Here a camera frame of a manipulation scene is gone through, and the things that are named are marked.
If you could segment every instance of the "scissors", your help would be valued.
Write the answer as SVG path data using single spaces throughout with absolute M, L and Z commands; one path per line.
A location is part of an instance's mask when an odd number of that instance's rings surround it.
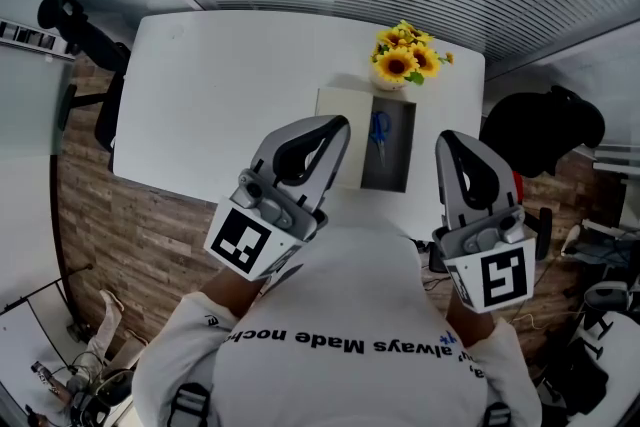
M 371 133 L 369 134 L 369 137 L 378 147 L 382 167 L 385 167 L 384 141 L 389 132 L 391 132 L 391 118 L 389 115 L 383 111 L 372 112 Z

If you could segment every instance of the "white table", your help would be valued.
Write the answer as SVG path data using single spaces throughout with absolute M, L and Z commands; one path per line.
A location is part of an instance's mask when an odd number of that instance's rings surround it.
M 384 27 L 298 13 L 210 11 L 160 15 L 140 24 L 118 118 L 114 173 L 217 202 L 237 186 L 264 136 L 313 116 L 318 88 L 341 87 L 416 103 L 405 193 L 334 187 L 330 222 L 387 222 L 431 240 L 442 207 L 434 147 L 442 130 L 476 136 L 484 57 L 434 41 L 454 66 L 423 87 L 383 93 L 370 83 L 369 54 Z

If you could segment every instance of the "chair backrest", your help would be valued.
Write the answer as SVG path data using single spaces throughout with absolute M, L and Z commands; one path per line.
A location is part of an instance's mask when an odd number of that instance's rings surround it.
M 69 43 L 78 45 L 100 68 L 125 74 L 129 55 L 109 36 L 87 21 L 76 0 L 43 0 L 38 8 L 38 24 L 43 29 L 58 29 Z
M 104 376 L 94 390 L 94 395 L 108 407 L 116 407 L 129 395 L 133 383 L 133 370 L 126 368 L 114 370 Z
M 546 94 L 516 93 L 496 104 L 480 140 L 511 169 L 534 178 L 555 174 L 556 163 L 573 148 L 595 148 L 604 137 L 604 118 L 591 103 L 560 86 Z

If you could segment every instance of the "sunflower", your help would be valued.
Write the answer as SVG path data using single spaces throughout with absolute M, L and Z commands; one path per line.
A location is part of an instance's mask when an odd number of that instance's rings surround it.
M 409 49 L 414 59 L 418 62 L 416 70 L 423 77 L 437 77 L 440 70 L 438 54 L 432 48 L 422 43 L 412 43 Z
M 382 48 L 380 47 L 379 43 L 376 43 L 376 46 L 373 47 L 373 52 L 371 52 L 371 62 L 375 63 L 376 60 L 378 59 L 378 56 L 380 55 L 380 51 L 382 50 Z
M 413 39 L 417 39 L 418 41 L 422 41 L 423 43 L 428 43 L 433 40 L 434 37 L 430 36 L 426 32 L 421 31 L 420 29 L 416 29 L 413 25 L 411 25 L 406 20 L 400 20 L 400 23 L 396 25 L 397 28 L 402 29 L 413 37 Z
M 387 50 L 373 64 L 378 75 L 389 82 L 402 83 L 418 69 L 418 60 L 406 47 Z
M 386 31 L 380 31 L 378 33 L 378 39 L 389 48 L 395 48 L 397 46 L 408 45 L 413 41 L 413 36 L 411 36 L 408 30 L 398 26 L 391 27 Z

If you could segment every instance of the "wooden floor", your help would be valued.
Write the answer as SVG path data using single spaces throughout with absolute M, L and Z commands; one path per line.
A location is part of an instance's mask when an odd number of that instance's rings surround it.
M 79 94 L 102 92 L 109 80 L 109 74 L 88 59 L 78 59 L 74 82 Z M 125 327 L 146 338 L 155 336 L 180 297 L 198 289 L 218 270 L 202 249 L 215 205 L 111 174 L 109 154 L 93 136 L 98 111 L 99 106 L 92 106 L 71 113 L 58 159 L 58 211 L 67 267 L 94 265 L 94 270 L 70 278 L 83 318 L 94 328 L 99 325 L 101 288 L 114 291 L 126 306 L 114 343 L 117 348 Z M 580 264 L 555 260 L 568 230 L 587 217 L 615 224 L 621 187 L 619 179 L 595 173 L 591 161 L 576 153 L 559 162 L 555 177 L 545 174 L 525 181 L 525 207 L 535 215 L 546 206 L 554 215 L 552 250 L 537 264 L 537 276 L 544 273 L 544 277 L 535 297 L 518 312 L 518 317 L 531 313 L 538 327 L 548 326 L 534 329 L 530 318 L 514 322 L 530 362 L 546 340 L 546 329 L 564 324 L 569 317 L 563 313 L 577 304 L 577 299 L 565 299 L 562 291 L 576 282 Z M 442 276 L 423 270 L 425 282 Z M 444 310 L 450 293 L 450 281 L 443 281 L 429 295 Z M 511 320 L 516 311 L 502 310 L 500 315 Z

